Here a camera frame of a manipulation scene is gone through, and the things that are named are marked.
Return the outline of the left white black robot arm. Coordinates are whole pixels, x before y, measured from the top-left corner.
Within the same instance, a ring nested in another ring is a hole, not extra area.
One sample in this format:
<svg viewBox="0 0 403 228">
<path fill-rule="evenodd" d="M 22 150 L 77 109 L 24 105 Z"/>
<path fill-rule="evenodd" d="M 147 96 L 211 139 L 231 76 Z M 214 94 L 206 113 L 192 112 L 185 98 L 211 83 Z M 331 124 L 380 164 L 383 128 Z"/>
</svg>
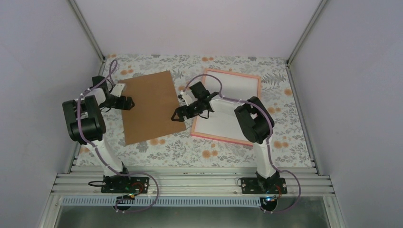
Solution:
<svg viewBox="0 0 403 228">
<path fill-rule="evenodd" d="M 103 180 L 91 181 L 90 186 L 100 187 L 102 193 L 129 192 L 132 179 L 104 138 L 106 124 L 101 109 L 129 111 L 135 103 L 122 94 L 126 87 L 124 83 L 108 86 L 109 79 L 103 76 L 93 77 L 92 82 L 93 86 L 78 99 L 62 104 L 68 134 L 73 141 L 88 148 L 102 166 Z"/>
</svg>

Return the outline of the brown cardboard backing board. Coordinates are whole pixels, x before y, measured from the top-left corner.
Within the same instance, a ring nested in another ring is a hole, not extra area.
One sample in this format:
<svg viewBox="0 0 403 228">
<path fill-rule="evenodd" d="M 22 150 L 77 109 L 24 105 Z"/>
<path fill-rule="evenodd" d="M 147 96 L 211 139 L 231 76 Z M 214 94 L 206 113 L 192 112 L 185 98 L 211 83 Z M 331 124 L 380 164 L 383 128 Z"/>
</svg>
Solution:
<svg viewBox="0 0 403 228">
<path fill-rule="evenodd" d="M 131 145 L 186 130 L 184 122 L 171 117 L 179 107 L 170 71 L 120 80 L 126 85 L 124 96 L 135 106 L 122 111 L 125 144 Z"/>
</svg>

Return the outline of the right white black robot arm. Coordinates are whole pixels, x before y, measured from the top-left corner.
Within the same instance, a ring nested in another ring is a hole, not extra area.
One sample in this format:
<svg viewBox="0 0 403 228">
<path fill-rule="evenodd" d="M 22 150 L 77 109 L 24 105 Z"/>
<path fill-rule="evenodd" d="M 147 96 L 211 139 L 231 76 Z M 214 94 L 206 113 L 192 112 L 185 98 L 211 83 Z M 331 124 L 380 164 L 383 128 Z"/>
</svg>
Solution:
<svg viewBox="0 0 403 228">
<path fill-rule="evenodd" d="M 262 193 L 270 193 L 280 178 L 271 158 L 270 141 L 273 134 L 274 121 L 264 105 L 256 96 L 248 100 L 237 100 L 225 97 L 220 92 L 210 93 L 201 82 L 190 87 L 193 97 L 182 91 L 179 99 L 185 102 L 174 110 L 172 121 L 184 122 L 201 116 L 203 112 L 222 113 L 236 119 L 243 136 L 253 144 L 257 159 L 257 186 Z"/>
</svg>

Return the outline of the orange pink wooden frame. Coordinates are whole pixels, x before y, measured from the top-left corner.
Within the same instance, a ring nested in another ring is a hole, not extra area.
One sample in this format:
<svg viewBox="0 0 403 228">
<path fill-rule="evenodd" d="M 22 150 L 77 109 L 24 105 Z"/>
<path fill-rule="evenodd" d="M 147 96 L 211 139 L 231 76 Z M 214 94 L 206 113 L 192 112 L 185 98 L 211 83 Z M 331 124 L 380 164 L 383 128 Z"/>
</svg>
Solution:
<svg viewBox="0 0 403 228">
<path fill-rule="evenodd" d="M 216 79 L 209 77 L 209 76 L 203 76 L 201 82 L 203 83 L 204 87 L 210 92 L 221 92 L 222 90 L 222 83 L 220 81 L 217 81 Z M 214 112 L 221 112 L 221 113 L 226 113 L 226 114 L 235 114 L 234 110 L 242 105 L 239 103 L 239 100 L 235 99 L 235 101 L 227 101 L 222 99 L 219 95 L 215 96 L 212 98 L 211 101 L 212 107 Z M 201 117 L 206 117 L 207 112 L 204 111 Z"/>
</svg>

